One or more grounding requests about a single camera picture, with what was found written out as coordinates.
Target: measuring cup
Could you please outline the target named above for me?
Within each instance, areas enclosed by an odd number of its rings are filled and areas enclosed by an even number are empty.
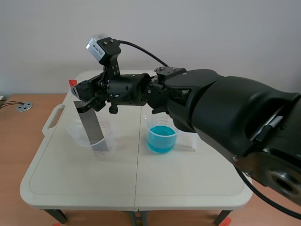
[[[83,150],[93,150],[98,159],[104,159],[108,152],[111,152],[114,143],[110,124],[108,121],[99,121],[104,138],[91,143],[85,128],[80,119],[70,119],[67,124],[67,131],[73,140],[82,147]]]
[[[173,120],[165,113],[145,117],[147,144],[151,150],[158,153],[167,153],[173,149],[179,130]]]

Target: white table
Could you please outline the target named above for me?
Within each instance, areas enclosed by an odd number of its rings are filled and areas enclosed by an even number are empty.
[[[136,74],[152,71],[123,71]],[[89,71],[78,82],[98,75]],[[119,113],[109,114],[108,107],[96,115],[108,119],[116,140],[116,150],[105,160],[93,150],[82,150],[65,129],[69,118],[78,117],[68,92],[46,122],[41,143],[20,186],[20,194],[29,205],[47,210],[64,223],[65,210],[225,210],[242,208],[252,192],[244,185],[233,166],[217,151],[195,139],[195,134],[181,133],[178,146],[167,154],[156,154],[146,145],[144,116],[148,106],[120,106]],[[63,113],[49,128],[59,110]],[[197,144],[195,151],[178,148]]]

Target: blue liquid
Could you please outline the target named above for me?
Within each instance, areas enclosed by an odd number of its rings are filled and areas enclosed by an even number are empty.
[[[155,126],[151,128],[151,131],[154,133],[149,132],[147,135],[147,144],[151,148],[151,150],[158,152],[158,153],[166,153],[173,149],[176,135],[171,137],[160,137],[162,136],[169,136],[175,134],[175,131],[168,127],[168,126]]]

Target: table handle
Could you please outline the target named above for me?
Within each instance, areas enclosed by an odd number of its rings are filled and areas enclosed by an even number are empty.
[[[64,104],[59,104],[52,110],[52,113],[50,114],[49,118],[47,119],[47,121],[42,129],[44,136],[46,136],[46,134],[49,132],[49,130],[55,128],[56,125],[55,126],[52,126],[52,125],[53,125],[54,121],[57,119],[57,117],[62,113],[65,106],[66,105],[64,105]]]

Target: black cable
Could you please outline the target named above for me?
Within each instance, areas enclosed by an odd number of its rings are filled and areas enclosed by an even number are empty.
[[[129,46],[131,46],[131,47],[134,47],[134,48],[136,48],[136,49],[138,49],[138,50],[140,50],[140,51],[146,53],[146,54],[149,55],[150,57],[154,58],[154,59],[157,60],[159,63],[161,63],[163,66],[168,67],[168,65],[165,64],[162,60],[160,60],[158,57],[156,57],[155,55],[153,55],[153,54],[150,53],[149,51],[147,51],[147,50],[141,48],[140,46],[137,46],[137,45],[135,45],[135,44],[133,44],[133,43],[131,43],[131,42],[128,42],[128,41],[118,40],[118,42],[119,42],[120,44],[125,44],[125,45],[129,45]]]
[[[271,199],[269,199],[268,197],[266,197],[265,195],[263,195],[260,191],[258,191],[249,181],[248,179],[244,176],[243,172],[238,169],[236,166],[235,170],[237,171],[238,175],[241,177],[241,179],[243,180],[243,182],[249,187],[249,189],[255,194],[257,195],[260,199],[262,199],[263,201],[265,201],[267,204],[271,205],[272,207],[276,208],[277,210],[293,217],[293,218],[297,218],[299,220],[301,220],[301,214],[300,213],[296,213],[292,210],[289,210],[281,205],[279,205],[278,203],[275,203],[274,201],[272,201]]]
[[[13,103],[19,103],[19,104],[24,104],[23,102],[20,101],[13,101],[13,100],[3,100],[4,102],[13,102]]]
[[[10,105],[19,105],[20,103],[9,103],[9,104],[2,104],[0,105],[0,109],[6,106],[10,106]]]

